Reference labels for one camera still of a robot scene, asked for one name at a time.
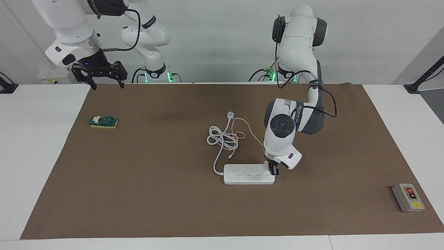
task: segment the white table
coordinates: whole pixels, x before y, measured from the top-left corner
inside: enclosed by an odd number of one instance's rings
[[[444,125],[421,96],[400,85],[364,88],[444,221]],[[19,240],[88,90],[21,85],[12,95],[0,95],[0,250],[443,249],[444,234]]]

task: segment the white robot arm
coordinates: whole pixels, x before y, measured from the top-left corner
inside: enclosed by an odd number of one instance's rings
[[[103,53],[97,35],[86,19],[78,0],[32,0],[45,22],[54,30],[56,40],[45,51],[57,66],[73,64],[72,72],[78,82],[89,84],[94,90],[93,77],[108,77],[119,82],[127,78],[127,71],[120,61],[110,64]],[[88,0],[91,9],[100,15],[121,16],[127,10],[127,0]]]
[[[129,8],[135,9],[141,16],[141,27],[136,25],[126,26],[122,29],[122,39],[125,44],[131,46],[135,43],[138,32],[140,39],[135,50],[143,58],[145,71],[148,73],[148,81],[156,82],[169,79],[168,65],[163,61],[160,51],[156,48],[169,44],[171,36],[169,32],[157,23],[150,2],[147,0],[129,0]],[[126,16],[136,21],[137,16],[127,12]]]
[[[321,65],[313,49],[324,42],[327,23],[313,17],[308,5],[293,9],[290,20],[275,20],[273,39],[280,43],[278,71],[286,78],[300,74],[308,83],[308,102],[276,99],[266,110],[264,155],[272,175],[278,175],[278,164],[293,169],[302,154],[293,147],[296,131],[314,134],[324,126]]]

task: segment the power socket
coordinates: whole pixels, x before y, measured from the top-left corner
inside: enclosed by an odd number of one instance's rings
[[[223,167],[223,181],[227,185],[271,185],[274,176],[264,164],[227,164]]]

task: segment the white cable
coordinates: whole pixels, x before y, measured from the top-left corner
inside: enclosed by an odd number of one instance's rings
[[[228,113],[227,115],[228,118],[228,122],[226,124],[225,130],[222,131],[220,128],[216,127],[216,126],[211,126],[210,129],[208,130],[209,136],[206,138],[206,141],[208,144],[210,145],[220,145],[221,149],[219,150],[218,155],[216,156],[216,159],[214,160],[213,163],[213,170],[216,174],[223,176],[223,173],[218,172],[216,170],[216,163],[218,162],[219,156],[221,155],[222,151],[228,150],[228,151],[233,151],[231,153],[231,155],[228,157],[228,159],[231,159],[234,152],[236,151],[236,149],[239,146],[239,139],[244,139],[246,137],[246,135],[243,132],[237,131],[237,132],[233,132],[233,125],[234,125],[234,120],[239,119],[244,121],[247,125],[248,125],[248,129],[250,130],[251,134],[253,135],[253,137],[262,145],[262,143],[256,138],[256,136],[253,134],[253,132],[251,131],[250,125],[248,124],[248,122],[242,118],[234,118],[234,113],[232,113],[231,111]],[[231,133],[227,133],[227,129],[230,125],[230,122],[233,120],[233,123],[231,124]]]

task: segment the electrical outlet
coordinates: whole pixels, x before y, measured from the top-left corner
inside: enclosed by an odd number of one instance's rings
[[[274,176],[264,164],[227,164],[223,181],[227,185],[271,185]]]

